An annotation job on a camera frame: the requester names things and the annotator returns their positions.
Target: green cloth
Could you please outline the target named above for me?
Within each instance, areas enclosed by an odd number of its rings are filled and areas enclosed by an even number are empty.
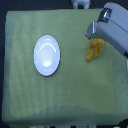
[[[107,125],[128,118],[125,58],[105,43],[102,54],[85,61],[90,41],[84,36],[101,10],[12,11],[6,17],[2,118],[10,126]],[[61,51],[50,77],[33,60],[43,35]]]

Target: oval plate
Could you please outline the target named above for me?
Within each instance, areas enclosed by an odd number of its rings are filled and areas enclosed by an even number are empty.
[[[34,64],[43,76],[52,75],[58,68],[60,49],[57,41],[50,35],[42,36],[34,48]]]

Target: orange object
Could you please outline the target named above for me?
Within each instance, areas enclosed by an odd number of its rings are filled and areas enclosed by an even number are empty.
[[[103,50],[104,43],[105,41],[102,39],[93,39],[87,51],[86,61],[91,61],[99,56]]]

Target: white surface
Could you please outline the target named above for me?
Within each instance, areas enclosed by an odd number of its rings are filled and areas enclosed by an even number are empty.
[[[52,75],[60,61],[60,49],[57,41],[50,35],[42,36],[34,49],[34,64],[44,76]]]
[[[90,0],[72,0],[74,9],[78,9],[78,6],[81,5],[84,9],[89,9]]]

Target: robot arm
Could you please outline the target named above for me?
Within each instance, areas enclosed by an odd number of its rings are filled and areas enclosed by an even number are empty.
[[[118,4],[107,3],[85,36],[106,40],[128,59],[128,11]]]

